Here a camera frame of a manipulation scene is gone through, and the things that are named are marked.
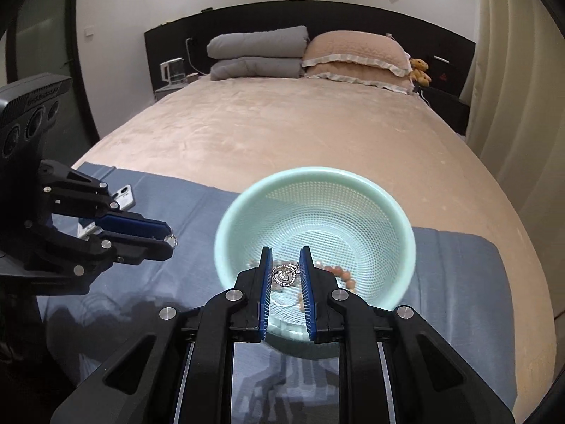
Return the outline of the white phone with case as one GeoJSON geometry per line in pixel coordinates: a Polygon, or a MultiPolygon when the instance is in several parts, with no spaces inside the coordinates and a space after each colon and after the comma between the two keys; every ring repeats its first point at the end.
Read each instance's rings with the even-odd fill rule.
{"type": "MultiPolygon", "coordinates": [[[[112,206],[120,211],[127,212],[132,209],[135,204],[135,197],[132,186],[125,185],[112,194],[112,206]]],[[[96,235],[101,232],[101,228],[96,225],[93,219],[78,219],[77,236],[79,239],[87,239],[90,235],[96,235]]]]}

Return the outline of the beige bed blanket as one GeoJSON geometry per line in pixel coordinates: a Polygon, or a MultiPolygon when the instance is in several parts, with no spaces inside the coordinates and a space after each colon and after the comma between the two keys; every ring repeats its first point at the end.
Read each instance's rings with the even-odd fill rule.
{"type": "Polygon", "coordinates": [[[534,246],[484,164],[415,95],[326,79],[201,78],[103,137],[84,159],[235,193],[299,166],[370,179],[412,225],[479,235],[498,248],[514,313],[515,419],[524,422],[550,389],[557,338],[534,246]]]}

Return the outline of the mint green plastic basket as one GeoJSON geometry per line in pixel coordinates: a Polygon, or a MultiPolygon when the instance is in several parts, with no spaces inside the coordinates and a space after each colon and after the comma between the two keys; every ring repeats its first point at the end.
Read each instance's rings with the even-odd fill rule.
{"type": "Polygon", "coordinates": [[[275,173],[234,200],[214,241],[222,285],[233,287],[264,247],[277,266],[297,264],[309,247],[314,262],[349,272],[355,294],[385,310],[400,304],[416,267],[415,235],[394,197],[360,175],[329,167],[275,173]]]}

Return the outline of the white bedside kettle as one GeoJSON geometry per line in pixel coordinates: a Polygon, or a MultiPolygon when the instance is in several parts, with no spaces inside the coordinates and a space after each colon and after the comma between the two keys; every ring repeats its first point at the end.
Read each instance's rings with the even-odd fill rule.
{"type": "Polygon", "coordinates": [[[183,58],[173,58],[160,64],[161,79],[168,85],[182,83],[186,80],[183,58]]]}

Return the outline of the grey folded duvet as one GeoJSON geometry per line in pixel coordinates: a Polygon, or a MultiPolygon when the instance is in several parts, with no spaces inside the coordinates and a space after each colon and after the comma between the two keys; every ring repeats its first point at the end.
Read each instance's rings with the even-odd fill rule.
{"type": "Polygon", "coordinates": [[[301,78],[308,42],[306,26],[218,35],[207,45],[207,55],[214,60],[211,80],[301,78]]]}

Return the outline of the lower pink frilled pillow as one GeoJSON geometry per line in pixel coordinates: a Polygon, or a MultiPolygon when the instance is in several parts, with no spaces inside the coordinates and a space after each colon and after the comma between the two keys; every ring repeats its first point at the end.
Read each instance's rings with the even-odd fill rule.
{"type": "Polygon", "coordinates": [[[414,91],[414,85],[408,76],[398,77],[387,69],[355,63],[320,63],[306,67],[304,76],[318,80],[374,86],[401,94],[412,94],[414,91]]]}

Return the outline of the pink frilled pillow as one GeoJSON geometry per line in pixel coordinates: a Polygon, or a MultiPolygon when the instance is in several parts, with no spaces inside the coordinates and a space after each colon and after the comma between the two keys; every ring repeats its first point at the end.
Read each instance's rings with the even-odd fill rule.
{"type": "Polygon", "coordinates": [[[304,76],[318,80],[374,86],[401,94],[412,94],[414,91],[414,85],[408,76],[398,77],[387,69],[355,63],[320,63],[306,67],[304,76]]]}
{"type": "Polygon", "coordinates": [[[403,78],[412,71],[403,48],[386,35],[357,31],[332,31],[317,35],[305,49],[302,66],[347,62],[389,70],[403,78]]]}

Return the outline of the cream curtain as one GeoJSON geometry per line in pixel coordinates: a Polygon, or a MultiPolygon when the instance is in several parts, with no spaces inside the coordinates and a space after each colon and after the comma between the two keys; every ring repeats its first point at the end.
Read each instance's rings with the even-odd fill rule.
{"type": "Polygon", "coordinates": [[[564,37],[540,0],[478,0],[467,143],[540,259],[564,256],[564,37]]]}

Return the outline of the brown teddy bear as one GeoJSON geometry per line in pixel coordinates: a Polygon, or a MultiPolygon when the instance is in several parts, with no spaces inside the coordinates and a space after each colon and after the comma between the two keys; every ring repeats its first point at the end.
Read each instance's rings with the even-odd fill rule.
{"type": "Polygon", "coordinates": [[[429,86],[432,80],[427,74],[427,70],[429,69],[428,64],[420,58],[411,58],[410,65],[412,68],[410,73],[411,81],[420,86],[429,86]]]}

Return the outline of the black headboard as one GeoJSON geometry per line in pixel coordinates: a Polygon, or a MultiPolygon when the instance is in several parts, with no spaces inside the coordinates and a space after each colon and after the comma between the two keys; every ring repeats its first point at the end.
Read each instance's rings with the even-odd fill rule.
{"type": "Polygon", "coordinates": [[[452,129],[464,135],[470,106],[460,99],[475,53],[475,43],[433,23],[399,12],[342,2],[267,1],[207,9],[159,25],[144,33],[151,86],[164,85],[160,64],[183,58],[188,73],[210,72],[214,61],[206,46],[217,35],[264,32],[304,26],[313,39],[349,30],[390,34],[412,58],[429,65],[431,85],[421,96],[452,129]]]}

